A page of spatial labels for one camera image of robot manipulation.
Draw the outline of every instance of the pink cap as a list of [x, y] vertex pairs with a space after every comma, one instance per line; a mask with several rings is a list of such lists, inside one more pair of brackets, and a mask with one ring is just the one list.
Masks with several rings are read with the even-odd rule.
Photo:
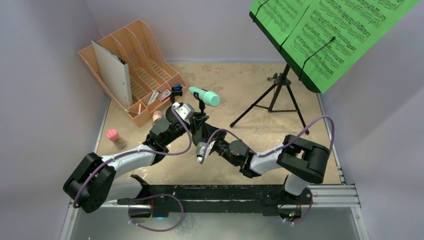
[[119, 138], [119, 134], [115, 129], [107, 130], [106, 136], [111, 141], [116, 141]]

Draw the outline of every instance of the wall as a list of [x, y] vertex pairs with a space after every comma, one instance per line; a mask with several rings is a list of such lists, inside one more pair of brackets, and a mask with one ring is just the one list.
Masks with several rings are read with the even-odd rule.
[[77, 55], [101, 34], [84, 0], [3, 0], [0, 32], [0, 238], [58, 239], [107, 104]]
[[141, 19], [169, 61], [284, 61], [249, 17], [253, 0], [86, 1], [104, 36]]
[[371, 239], [424, 235], [424, 2], [322, 95]]

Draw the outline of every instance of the wooden surface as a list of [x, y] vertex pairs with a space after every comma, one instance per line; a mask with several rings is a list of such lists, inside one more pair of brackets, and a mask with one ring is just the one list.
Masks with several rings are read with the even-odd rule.
[[[206, 106], [205, 112], [210, 116], [207, 121], [210, 125], [225, 129], [230, 129], [230, 123], [272, 85], [267, 77], [282, 72], [285, 67], [278, 63], [173, 63], [171, 66], [181, 73], [188, 86], [214, 91], [221, 97], [219, 106]], [[288, 78], [292, 81], [291, 88], [306, 124], [322, 115], [317, 95], [308, 91], [293, 72], [289, 73]], [[272, 92], [260, 104], [268, 106], [271, 98]], [[188, 92], [177, 100], [191, 104], [198, 110], [198, 102]], [[281, 89], [274, 109], [294, 109], [285, 87]], [[151, 121], [137, 127], [122, 108], [111, 101], [97, 153], [111, 155], [132, 149], [146, 139], [151, 127]], [[117, 150], [107, 139], [106, 131], [112, 128], [127, 140], [125, 149]], [[263, 152], [281, 143], [287, 134], [297, 135], [302, 128], [296, 112], [268, 113], [266, 109], [255, 107], [231, 131], [257, 152]], [[317, 122], [310, 128], [310, 135], [303, 137], [324, 146], [330, 144], [323, 121]], [[226, 140], [231, 142], [233, 138], [228, 135]], [[170, 152], [180, 152], [187, 144], [188, 137], [183, 135], [168, 148]], [[282, 184], [289, 172], [280, 168], [260, 177], [247, 178], [239, 173], [239, 168], [216, 153], [200, 165], [196, 160], [196, 146], [192, 145], [184, 155], [166, 156], [158, 164], [139, 168], [131, 174], [139, 175], [150, 184]], [[333, 155], [327, 163], [324, 183], [340, 184]]]

